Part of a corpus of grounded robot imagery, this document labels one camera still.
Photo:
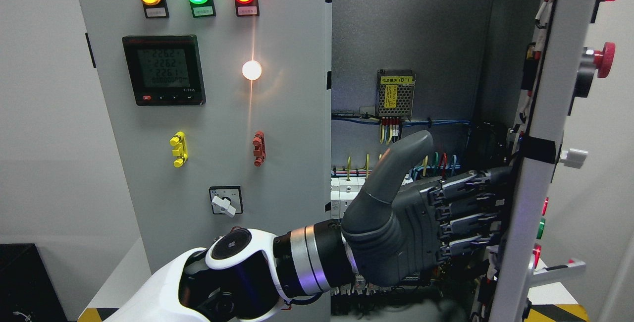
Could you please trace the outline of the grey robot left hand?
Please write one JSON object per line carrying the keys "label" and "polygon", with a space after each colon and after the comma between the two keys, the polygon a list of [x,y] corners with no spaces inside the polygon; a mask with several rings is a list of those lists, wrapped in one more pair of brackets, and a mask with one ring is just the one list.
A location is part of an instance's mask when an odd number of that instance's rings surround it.
{"label": "grey robot left hand", "polygon": [[500,218],[495,204],[512,169],[470,170],[403,185],[406,172],[433,148],[428,131],[392,144],[344,215],[342,234],[370,283],[395,285],[498,238],[490,226]]}

